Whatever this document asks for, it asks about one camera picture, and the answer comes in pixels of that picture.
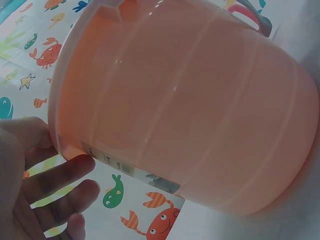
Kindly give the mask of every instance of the cartoon fish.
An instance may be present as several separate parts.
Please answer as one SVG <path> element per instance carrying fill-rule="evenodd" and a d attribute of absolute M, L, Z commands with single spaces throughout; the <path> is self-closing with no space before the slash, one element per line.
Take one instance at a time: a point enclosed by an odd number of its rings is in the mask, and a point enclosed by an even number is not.
<path fill-rule="evenodd" d="M 18 73 L 18 69 L 13 70 L 12 72 L 10 72 L 6 77 L 5 77 L 5 81 L 10 81 L 12 79 L 14 79 L 16 77 Z"/>
<path fill-rule="evenodd" d="M 53 24 L 51 26 L 48 27 L 48 29 L 51 29 L 53 26 L 55 26 L 58 22 L 62 21 L 65 18 L 66 14 L 65 13 L 59 13 L 57 15 L 55 15 L 51 21 L 53 22 Z"/>
<path fill-rule="evenodd" d="M 32 76 L 31 73 L 27 76 L 27 77 L 24 77 L 24 78 L 21 78 L 21 86 L 19 88 L 19 91 L 23 88 L 23 87 L 26 87 L 26 89 L 29 89 L 30 87 L 30 82 L 35 79 L 36 76 Z"/>
<path fill-rule="evenodd" d="M 25 16 L 21 16 L 15 23 L 18 25 L 24 21 Z"/>
<path fill-rule="evenodd" d="M 33 5 L 33 3 L 30 3 L 28 6 L 26 6 L 23 10 L 21 10 L 19 13 L 23 13 L 25 11 L 27 11 L 29 8 L 31 8 Z"/>
<path fill-rule="evenodd" d="M 14 106 L 9 98 L 3 96 L 0 98 L 0 119 L 12 119 L 14 115 Z"/>
<path fill-rule="evenodd" d="M 28 41 L 26 45 L 24 45 L 24 50 L 29 49 L 36 42 L 38 38 L 38 33 L 34 33 L 33 35 L 34 37 L 30 41 Z"/>
<path fill-rule="evenodd" d="M 40 98 L 35 98 L 33 101 L 33 105 L 36 109 L 41 108 L 43 104 L 46 104 L 48 99 L 46 98 L 45 100 L 41 100 Z"/>
<path fill-rule="evenodd" d="M 59 7 L 59 4 L 64 4 L 67 0 L 48 0 L 46 4 L 44 5 L 44 8 L 46 11 L 50 10 L 55 10 L 57 7 Z"/>
<path fill-rule="evenodd" d="M 62 45 L 59 44 L 54 37 L 47 38 L 47 42 L 45 42 L 43 45 L 51 45 L 54 42 L 55 44 L 48 47 L 39 58 L 36 58 L 38 53 L 37 48 L 34 49 L 33 53 L 29 53 L 29 56 L 36 60 L 36 64 L 38 66 L 42 66 L 42 69 L 48 69 L 48 66 L 52 67 L 52 64 L 54 64 L 58 59 Z"/>
<path fill-rule="evenodd" d="M 147 232 L 142 232 L 138 229 L 139 219 L 136 213 L 132 210 L 129 211 L 129 220 L 124 217 L 120 217 L 121 222 L 127 228 L 135 230 L 140 235 L 146 236 L 146 240 L 166 240 L 180 213 L 180 209 L 175 208 L 173 202 L 167 200 L 161 193 L 148 192 L 146 195 L 152 198 L 151 201 L 143 204 L 146 208 L 158 208 L 165 203 L 169 204 L 170 208 L 163 210 L 154 218 Z"/>
<path fill-rule="evenodd" d="M 124 184 L 120 180 L 121 175 L 112 174 L 112 178 L 115 181 L 115 187 L 107 189 L 103 198 L 103 205 L 108 209 L 117 207 L 124 197 Z"/>

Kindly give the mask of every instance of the cartoon starfish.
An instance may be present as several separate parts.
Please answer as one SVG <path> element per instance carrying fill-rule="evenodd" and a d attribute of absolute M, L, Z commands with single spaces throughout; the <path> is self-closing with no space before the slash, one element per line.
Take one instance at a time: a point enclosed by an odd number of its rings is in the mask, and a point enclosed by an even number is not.
<path fill-rule="evenodd" d="M 19 88 L 19 91 L 23 88 L 23 87 L 26 87 L 27 89 L 29 89 L 30 87 L 30 82 L 35 79 L 36 76 L 32 76 L 31 73 L 29 74 L 29 76 L 27 77 L 24 77 L 21 79 L 21 86 Z"/>
<path fill-rule="evenodd" d="M 13 36 L 13 34 L 17 31 L 17 29 L 13 30 L 9 36 L 7 36 L 4 41 L 0 41 L 0 57 L 4 58 L 4 59 L 9 59 L 11 58 L 10 55 L 5 54 L 4 52 L 9 50 L 9 49 L 13 49 L 13 48 L 17 48 L 19 46 L 19 43 L 15 43 L 15 44 L 11 44 L 11 42 L 15 39 L 20 38 L 21 36 L 23 36 L 26 32 L 21 32 L 16 36 Z"/>

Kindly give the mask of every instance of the blue fish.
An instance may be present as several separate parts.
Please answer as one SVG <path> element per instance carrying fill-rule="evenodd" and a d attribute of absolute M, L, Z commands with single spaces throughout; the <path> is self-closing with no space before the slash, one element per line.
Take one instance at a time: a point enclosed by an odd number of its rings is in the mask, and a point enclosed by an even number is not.
<path fill-rule="evenodd" d="M 9 98 L 3 96 L 0 98 L 0 119 L 12 119 L 14 115 L 14 106 Z"/>

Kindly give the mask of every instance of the cartoon crab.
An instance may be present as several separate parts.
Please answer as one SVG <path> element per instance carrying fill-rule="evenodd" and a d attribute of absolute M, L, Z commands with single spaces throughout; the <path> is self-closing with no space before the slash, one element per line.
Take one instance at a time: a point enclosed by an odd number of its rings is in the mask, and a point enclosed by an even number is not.
<path fill-rule="evenodd" d="M 46 4 L 44 5 L 44 8 L 46 9 L 46 11 L 48 10 L 54 10 L 56 9 L 57 7 L 59 7 L 59 4 L 64 4 L 67 0 L 48 0 L 46 2 Z"/>
<path fill-rule="evenodd" d="M 36 58 L 38 53 L 37 48 L 34 49 L 33 53 L 29 53 L 29 56 L 36 60 L 36 64 L 38 66 L 42 66 L 42 69 L 48 69 L 48 66 L 52 67 L 52 64 L 57 61 L 62 45 L 59 44 L 59 42 L 54 37 L 47 38 L 47 42 L 45 42 L 43 45 L 51 46 L 48 47 L 39 58 Z"/>
<path fill-rule="evenodd" d="M 148 192 L 146 195 L 152 198 L 152 200 L 145 202 L 143 206 L 153 209 L 167 203 L 170 205 L 170 208 L 163 210 L 154 218 L 146 233 L 138 229 L 139 219 L 136 213 L 132 210 L 129 211 L 129 220 L 121 217 L 121 222 L 127 228 L 135 230 L 140 235 L 146 236 L 146 240 L 166 240 L 180 213 L 180 209 L 175 208 L 172 201 L 167 200 L 161 193 Z"/>

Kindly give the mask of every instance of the orange fish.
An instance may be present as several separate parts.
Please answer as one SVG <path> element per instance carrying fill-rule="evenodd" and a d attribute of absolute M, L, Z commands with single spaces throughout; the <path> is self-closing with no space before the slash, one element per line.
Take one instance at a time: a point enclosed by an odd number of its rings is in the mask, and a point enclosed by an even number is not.
<path fill-rule="evenodd" d="M 20 11 L 20 13 L 27 11 L 29 8 L 31 8 L 33 3 L 30 3 L 28 6 L 26 6 L 23 10 Z"/>
<path fill-rule="evenodd" d="M 34 107 L 36 108 L 36 109 L 38 109 L 38 108 L 41 108 L 41 106 L 43 105 L 43 104 L 46 104 L 47 103 L 47 98 L 45 99 L 45 100 L 41 100 L 40 98 L 36 98 L 36 99 L 34 99 L 34 101 L 33 101 L 33 105 L 34 105 Z"/>

